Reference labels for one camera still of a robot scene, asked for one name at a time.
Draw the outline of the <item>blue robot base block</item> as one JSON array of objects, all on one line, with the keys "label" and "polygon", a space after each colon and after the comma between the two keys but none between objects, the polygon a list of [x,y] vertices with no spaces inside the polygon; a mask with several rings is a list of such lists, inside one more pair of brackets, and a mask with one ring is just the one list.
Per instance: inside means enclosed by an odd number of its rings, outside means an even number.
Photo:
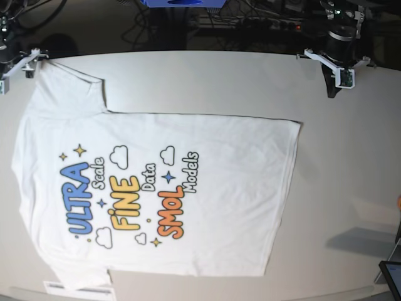
[{"label": "blue robot base block", "polygon": [[144,0],[142,4],[148,8],[222,8],[226,0]]}]

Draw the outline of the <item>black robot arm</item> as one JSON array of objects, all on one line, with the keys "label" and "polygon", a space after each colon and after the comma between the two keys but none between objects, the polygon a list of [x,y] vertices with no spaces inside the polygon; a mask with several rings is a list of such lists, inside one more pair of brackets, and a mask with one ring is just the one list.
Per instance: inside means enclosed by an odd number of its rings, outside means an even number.
[{"label": "black robot arm", "polygon": [[355,60],[366,8],[361,1],[320,1],[329,20],[325,55],[341,65]]},{"label": "black robot arm", "polygon": [[11,68],[19,53],[11,23],[9,11],[1,11],[1,75]]}]

